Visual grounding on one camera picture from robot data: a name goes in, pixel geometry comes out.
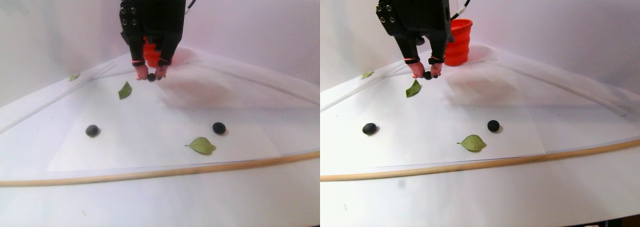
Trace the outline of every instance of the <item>white backdrop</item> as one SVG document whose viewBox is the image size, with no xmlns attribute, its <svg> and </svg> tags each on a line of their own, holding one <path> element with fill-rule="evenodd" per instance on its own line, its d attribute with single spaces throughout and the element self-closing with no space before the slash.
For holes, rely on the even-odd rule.
<svg viewBox="0 0 640 227">
<path fill-rule="evenodd" d="M 378 21 L 378 0 L 320 0 L 320 90 L 398 60 L 402 53 Z M 449 0 L 452 14 L 456 0 Z M 428 51 L 429 44 L 418 46 Z"/>
<path fill-rule="evenodd" d="M 474 42 L 640 93 L 637 0 L 471 0 L 462 17 Z"/>
<path fill-rule="evenodd" d="M 120 0 L 0 0 L 0 106 L 128 53 Z"/>
<path fill-rule="evenodd" d="M 120 3 L 0 0 L 0 106 L 127 54 Z M 319 3 L 197 0 L 186 16 L 181 46 L 318 85 Z"/>
</svg>

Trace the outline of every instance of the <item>red cup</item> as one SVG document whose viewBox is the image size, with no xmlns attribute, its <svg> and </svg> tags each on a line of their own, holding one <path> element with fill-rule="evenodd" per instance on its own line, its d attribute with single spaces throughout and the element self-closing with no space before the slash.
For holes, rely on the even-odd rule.
<svg viewBox="0 0 640 227">
<path fill-rule="evenodd" d="M 469 60 L 469 35 L 474 22 L 471 19 L 453 19 L 451 21 L 451 35 L 454 42 L 446 44 L 444 64 L 457 67 Z"/>
<path fill-rule="evenodd" d="M 144 37 L 144 47 L 142 47 L 142 55 L 144 55 L 144 60 L 146 60 L 146 65 L 153 68 L 158 67 L 158 60 L 160 60 L 160 52 L 156 51 L 155 44 L 149 44 L 146 37 Z"/>
</svg>

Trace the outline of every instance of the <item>wooden edge strip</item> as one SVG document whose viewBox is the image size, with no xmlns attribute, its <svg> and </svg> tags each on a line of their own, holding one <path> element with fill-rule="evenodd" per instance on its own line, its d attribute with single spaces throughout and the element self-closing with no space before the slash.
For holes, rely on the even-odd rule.
<svg viewBox="0 0 640 227">
<path fill-rule="evenodd" d="M 478 170 L 485 168 L 494 168 L 501 166 L 525 165 L 531 163 L 541 163 L 546 161 L 557 161 L 573 157 L 590 156 L 617 150 L 630 149 L 640 145 L 640 139 L 630 140 L 617 144 L 603 145 L 600 147 L 592 147 L 588 149 L 579 149 L 573 151 L 565 151 L 560 153 L 538 154 L 533 156 L 522 156 L 516 158 L 504 158 L 499 160 L 479 161 L 475 163 L 460 163 L 453 165 L 444 165 L 436 167 L 426 167 L 420 169 L 395 170 L 387 172 L 369 172 L 363 174 L 339 174 L 339 175 L 322 175 L 321 182 L 330 181 L 359 181 L 371 179 L 385 179 L 395 177 L 409 177 L 414 175 L 429 175 L 435 173 L 461 172 L 464 170 Z"/>
<path fill-rule="evenodd" d="M 35 180 L 10 180 L 0 181 L 0 187 L 33 187 L 33 186 L 64 186 L 91 184 L 101 182 L 114 181 L 130 181 L 139 179 L 150 179 L 158 177 L 174 177 L 178 175 L 194 175 L 212 172 L 228 172 L 232 170 L 247 170 L 254 168 L 263 168 L 267 166 L 283 165 L 306 161 L 309 159 L 320 158 L 320 151 L 311 153 L 294 154 L 290 156 L 282 156 L 276 158 L 267 158 L 262 160 L 242 161 L 238 163 L 224 163 L 199 167 L 186 167 L 181 169 L 155 170 L 147 172 L 132 172 L 126 174 L 112 174 L 102 176 L 89 177 L 72 177 L 64 179 L 35 179 Z"/>
</svg>

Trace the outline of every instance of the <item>green leaf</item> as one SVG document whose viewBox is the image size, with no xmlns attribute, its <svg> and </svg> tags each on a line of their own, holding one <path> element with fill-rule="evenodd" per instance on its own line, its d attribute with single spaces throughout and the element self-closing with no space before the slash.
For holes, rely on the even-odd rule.
<svg viewBox="0 0 640 227">
<path fill-rule="evenodd" d="M 124 86 L 122 86 L 122 89 L 118 91 L 120 99 L 123 100 L 126 97 L 129 97 L 131 95 L 131 90 L 132 89 L 131 85 L 129 85 L 129 81 L 126 81 L 126 83 L 124 83 Z"/>
<path fill-rule="evenodd" d="M 216 146 L 211 144 L 211 142 L 209 142 L 205 137 L 198 137 L 189 145 L 185 145 L 185 147 L 191 147 L 193 150 L 203 155 L 210 155 L 214 150 L 216 150 Z"/>
<path fill-rule="evenodd" d="M 409 98 L 418 94 L 422 88 L 423 86 L 418 83 L 418 80 L 413 80 L 413 85 L 406 90 L 406 97 Z"/>
<path fill-rule="evenodd" d="M 373 71 L 368 72 L 368 73 L 363 73 L 362 74 L 362 78 L 360 78 L 360 79 L 366 79 L 367 77 L 371 76 L 372 74 L 373 74 Z"/>
<path fill-rule="evenodd" d="M 471 152 L 479 152 L 484 149 L 484 147 L 487 147 L 487 144 L 485 144 L 485 142 L 482 141 L 482 138 L 478 135 L 469 135 L 458 144 L 461 144 L 462 147 Z"/>
<path fill-rule="evenodd" d="M 78 76 L 80 76 L 79 73 L 73 74 L 71 76 L 69 76 L 69 82 L 74 81 L 75 79 L 78 79 Z"/>
</svg>

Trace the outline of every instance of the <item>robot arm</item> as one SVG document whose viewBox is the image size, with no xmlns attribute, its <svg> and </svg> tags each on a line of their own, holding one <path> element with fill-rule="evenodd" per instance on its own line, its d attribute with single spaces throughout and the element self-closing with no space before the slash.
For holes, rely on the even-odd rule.
<svg viewBox="0 0 640 227">
<path fill-rule="evenodd" d="M 432 49 L 429 64 L 444 63 L 447 42 L 453 42 L 449 0 L 379 0 L 375 13 L 407 65 L 420 62 L 417 45 L 425 43 L 423 37 Z"/>
<path fill-rule="evenodd" d="M 149 64 L 157 68 L 156 74 L 160 80 L 171 65 L 183 37 L 186 0 L 121 1 L 120 34 L 129 46 L 138 79 L 147 78 L 146 64 Z"/>
</svg>

